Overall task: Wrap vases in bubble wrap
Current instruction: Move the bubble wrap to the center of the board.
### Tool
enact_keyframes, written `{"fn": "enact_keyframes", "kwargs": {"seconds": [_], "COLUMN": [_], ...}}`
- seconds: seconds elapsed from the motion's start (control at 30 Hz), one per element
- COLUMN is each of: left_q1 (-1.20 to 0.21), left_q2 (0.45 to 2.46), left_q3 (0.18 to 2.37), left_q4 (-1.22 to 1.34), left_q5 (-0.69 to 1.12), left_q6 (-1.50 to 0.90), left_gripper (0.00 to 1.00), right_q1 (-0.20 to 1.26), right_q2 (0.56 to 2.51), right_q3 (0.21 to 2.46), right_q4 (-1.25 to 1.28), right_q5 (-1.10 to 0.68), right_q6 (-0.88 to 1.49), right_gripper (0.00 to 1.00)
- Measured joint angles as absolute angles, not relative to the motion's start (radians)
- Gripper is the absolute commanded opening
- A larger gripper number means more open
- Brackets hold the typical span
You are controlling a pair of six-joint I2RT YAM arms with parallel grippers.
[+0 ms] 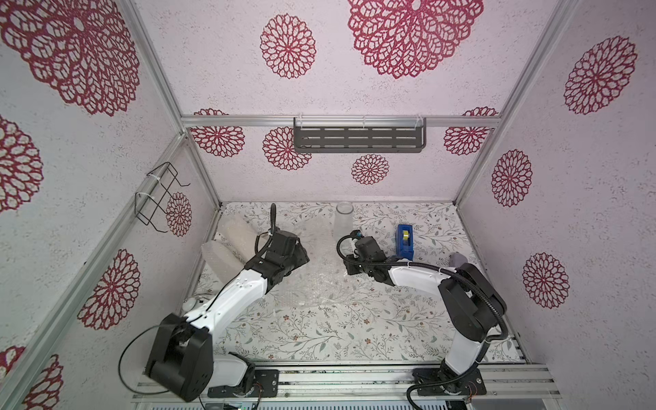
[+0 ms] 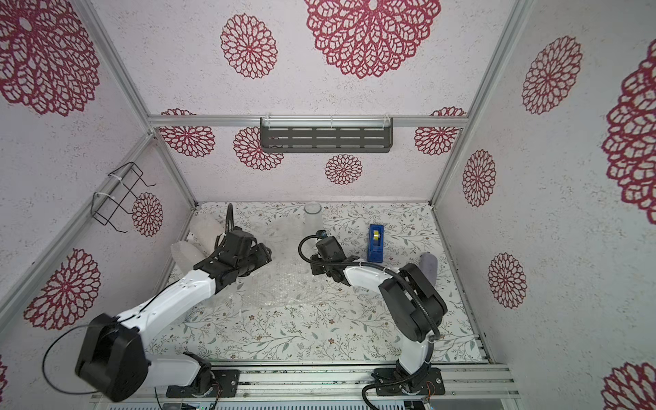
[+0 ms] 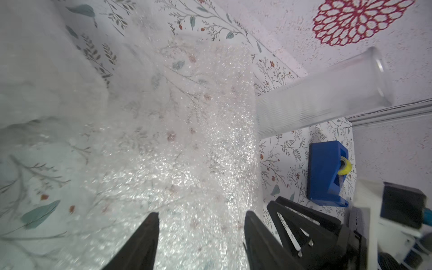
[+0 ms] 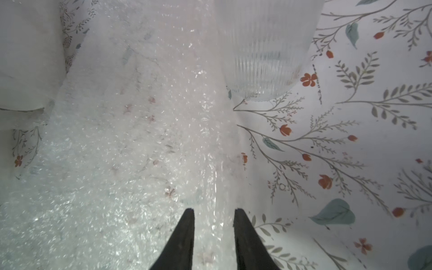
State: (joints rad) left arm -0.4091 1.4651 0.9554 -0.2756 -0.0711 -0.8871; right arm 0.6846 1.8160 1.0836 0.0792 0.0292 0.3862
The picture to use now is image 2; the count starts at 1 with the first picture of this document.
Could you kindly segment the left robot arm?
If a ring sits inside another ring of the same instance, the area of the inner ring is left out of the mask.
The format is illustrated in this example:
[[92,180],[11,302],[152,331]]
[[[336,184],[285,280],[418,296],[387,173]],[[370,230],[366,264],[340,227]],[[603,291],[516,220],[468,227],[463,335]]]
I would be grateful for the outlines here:
[[82,328],[85,336],[75,375],[113,402],[142,388],[174,386],[191,396],[206,396],[220,385],[208,360],[199,355],[150,355],[151,340],[196,305],[247,277],[272,260],[272,251],[237,227],[227,207],[225,232],[214,251],[189,273],[154,297],[116,316],[100,314]]

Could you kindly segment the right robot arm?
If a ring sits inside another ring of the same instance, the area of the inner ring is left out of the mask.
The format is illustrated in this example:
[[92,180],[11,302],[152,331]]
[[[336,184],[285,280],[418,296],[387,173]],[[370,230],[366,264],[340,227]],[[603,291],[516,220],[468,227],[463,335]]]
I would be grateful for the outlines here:
[[340,284],[381,295],[401,333],[396,367],[374,370],[374,382],[362,388],[362,400],[368,408],[376,408],[367,395],[370,391],[383,396],[425,393],[431,397],[445,393],[442,371],[432,365],[432,355],[448,308],[419,266],[408,263],[401,268],[386,268],[346,256],[338,240],[325,231],[303,238],[297,251],[310,264],[313,275],[326,275]]

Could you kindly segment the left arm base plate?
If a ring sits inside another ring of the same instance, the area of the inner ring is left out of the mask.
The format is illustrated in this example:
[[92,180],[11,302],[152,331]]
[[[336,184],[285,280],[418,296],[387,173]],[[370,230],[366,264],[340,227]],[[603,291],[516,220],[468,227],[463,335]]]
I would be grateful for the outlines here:
[[187,386],[170,385],[166,398],[232,398],[236,396],[238,370],[205,370]]

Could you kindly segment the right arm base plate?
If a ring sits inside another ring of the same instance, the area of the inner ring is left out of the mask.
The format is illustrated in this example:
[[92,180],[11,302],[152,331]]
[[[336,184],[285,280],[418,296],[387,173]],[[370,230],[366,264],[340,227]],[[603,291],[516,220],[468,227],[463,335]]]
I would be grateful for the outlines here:
[[401,368],[376,368],[372,372],[378,396],[443,396],[446,393],[441,371],[433,366],[423,367],[410,378]]

